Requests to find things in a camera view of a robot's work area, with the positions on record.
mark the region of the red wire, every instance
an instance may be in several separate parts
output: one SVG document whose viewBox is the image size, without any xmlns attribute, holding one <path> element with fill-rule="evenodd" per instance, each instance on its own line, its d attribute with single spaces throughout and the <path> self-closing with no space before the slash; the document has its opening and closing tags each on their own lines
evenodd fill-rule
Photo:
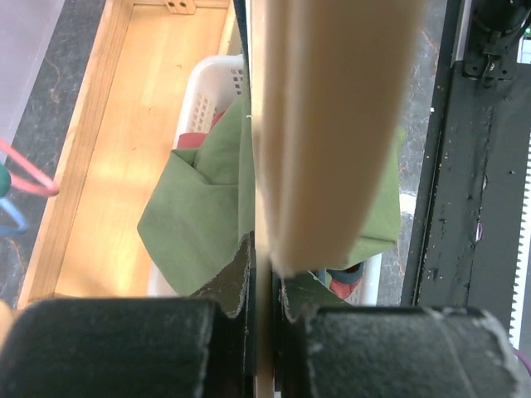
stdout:
<svg viewBox="0 0 531 398">
<path fill-rule="evenodd" d="M 5 152 L 16 164 L 22 167 L 30 176 L 35 178 L 41 185 L 29 182 L 22 177 L 11 174 L 11 185 L 21 191 L 29 192 L 41 197 L 54 197 L 59 193 L 59 187 L 42 170 L 38 169 L 29 160 L 24 158 L 11 145 L 0 138 L 0 150 Z"/>
</svg>

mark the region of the green knob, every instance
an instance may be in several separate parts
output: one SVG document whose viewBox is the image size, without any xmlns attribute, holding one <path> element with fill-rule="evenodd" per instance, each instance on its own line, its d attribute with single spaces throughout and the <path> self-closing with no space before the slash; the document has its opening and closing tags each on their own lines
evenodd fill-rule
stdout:
<svg viewBox="0 0 531 398">
<path fill-rule="evenodd" d="M 5 197 L 11 187 L 11 174 L 3 164 L 0 164 L 0 197 Z"/>
</svg>

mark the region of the laundry basket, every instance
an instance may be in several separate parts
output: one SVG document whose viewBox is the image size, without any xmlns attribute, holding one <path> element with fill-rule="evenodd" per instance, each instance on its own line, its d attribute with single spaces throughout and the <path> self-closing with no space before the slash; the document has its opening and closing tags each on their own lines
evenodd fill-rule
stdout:
<svg viewBox="0 0 531 398">
<path fill-rule="evenodd" d="M 173 147 L 184 133 L 208 133 L 217 112 L 226 110 L 241 94 L 243 56 L 210 56 L 193 69 L 183 99 Z M 349 298 L 352 304 L 375 305 L 378 296 L 382 256 L 365 262 L 363 280 Z M 178 295 L 155 263 L 151 264 L 148 296 Z"/>
</svg>

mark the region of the blue cable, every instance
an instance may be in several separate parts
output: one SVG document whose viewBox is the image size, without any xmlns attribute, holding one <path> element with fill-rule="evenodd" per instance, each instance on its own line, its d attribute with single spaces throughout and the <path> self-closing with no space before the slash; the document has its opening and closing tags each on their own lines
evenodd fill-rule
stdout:
<svg viewBox="0 0 531 398">
<path fill-rule="evenodd" d="M 6 197 L 0 197 L 0 208 L 17 223 L 17 228 L 0 226 L 0 236 L 20 236 L 27 231 L 26 217 Z"/>
</svg>

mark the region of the wooden tray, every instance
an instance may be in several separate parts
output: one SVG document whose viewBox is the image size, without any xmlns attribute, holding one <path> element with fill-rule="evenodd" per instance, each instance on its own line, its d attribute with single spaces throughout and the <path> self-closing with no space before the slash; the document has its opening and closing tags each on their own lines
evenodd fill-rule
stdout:
<svg viewBox="0 0 531 398">
<path fill-rule="evenodd" d="M 136 231 L 173 144 L 192 68 L 239 52 L 228 0 L 108 0 L 18 302 L 143 296 Z"/>
</svg>

